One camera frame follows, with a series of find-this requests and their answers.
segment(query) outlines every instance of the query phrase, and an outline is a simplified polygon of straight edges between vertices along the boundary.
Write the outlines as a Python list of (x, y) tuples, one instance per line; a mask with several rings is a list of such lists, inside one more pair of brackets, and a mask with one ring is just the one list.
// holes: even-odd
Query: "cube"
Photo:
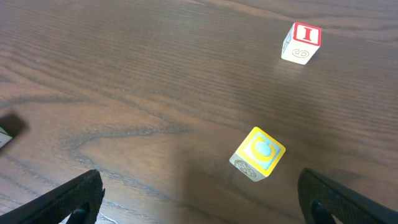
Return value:
[(2, 148), (7, 142), (12, 139), (3, 128), (0, 127), (0, 148)]
[(257, 182), (271, 174), (286, 148), (258, 127), (253, 128), (229, 162)]
[(282, 59), (305, 65), (321, 46), (321, 28), (295, 22), (282, 46)]

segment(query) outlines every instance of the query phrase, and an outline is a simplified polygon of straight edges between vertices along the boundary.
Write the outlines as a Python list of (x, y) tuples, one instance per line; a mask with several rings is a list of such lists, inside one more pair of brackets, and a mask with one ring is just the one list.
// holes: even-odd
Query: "yellow square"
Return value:
[(285, 151), (286, 148), (281, 143), (255, 127), (238, 147), (236, 153), (267, 177)]

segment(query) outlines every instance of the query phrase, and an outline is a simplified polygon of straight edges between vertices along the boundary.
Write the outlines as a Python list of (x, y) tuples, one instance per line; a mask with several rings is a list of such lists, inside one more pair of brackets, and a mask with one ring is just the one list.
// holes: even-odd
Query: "brown wooden surface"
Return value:
[[(29, 127), (0, 214), (88, 169), (118, 223), (303, 223), (304, 167), (398, 210), (398, 3), (329, 2), (0, 1), (0, 115)], [(306, 66), (293, 21), (323, 28)], [(260, 182), (228, 163), (254, 126), (287, 148)]]

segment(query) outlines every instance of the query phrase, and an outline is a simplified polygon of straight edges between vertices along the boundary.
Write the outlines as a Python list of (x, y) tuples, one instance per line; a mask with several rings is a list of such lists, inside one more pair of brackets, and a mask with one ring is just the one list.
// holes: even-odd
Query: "black object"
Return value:
[(304, 169), (298, 179), (298, 200), (306, 223), (398, 223), (398, 213), (315, 172)]
[(100, 172), (89, 170), (37, 199), (0, 216), (0, 223), (94, 224), (105, 194)]

